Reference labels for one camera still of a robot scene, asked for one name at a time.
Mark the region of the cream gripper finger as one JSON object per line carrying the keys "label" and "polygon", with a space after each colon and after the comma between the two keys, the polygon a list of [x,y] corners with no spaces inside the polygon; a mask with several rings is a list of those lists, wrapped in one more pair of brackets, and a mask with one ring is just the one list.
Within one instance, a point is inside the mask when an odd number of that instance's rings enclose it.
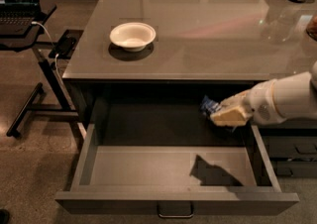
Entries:
{"label": "cream gripper finger", "polygon": [[242,107],[249,107],[249,103],[247,101],[247,95],[249,90],[245,90],[239,92],[233,96],[230,96],[220,102],[220,105],[223,108],[229,108],[234,106],[242,106]]}
{"label": "cream gripper finger", "polygon": [[223,108],[210,115],[212,122],[220,127],[245,126],[252,114],[242,106]]}

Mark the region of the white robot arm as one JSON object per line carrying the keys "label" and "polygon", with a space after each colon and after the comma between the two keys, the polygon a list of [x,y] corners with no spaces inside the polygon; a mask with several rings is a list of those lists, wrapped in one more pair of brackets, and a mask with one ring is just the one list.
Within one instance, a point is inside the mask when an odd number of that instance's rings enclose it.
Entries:
{"label": "white robot arm", "polygon": [[210,115],[216,126],[280,124],[292,119],[317,119],[317,62],[308,72],[257,84],[224,99]]}

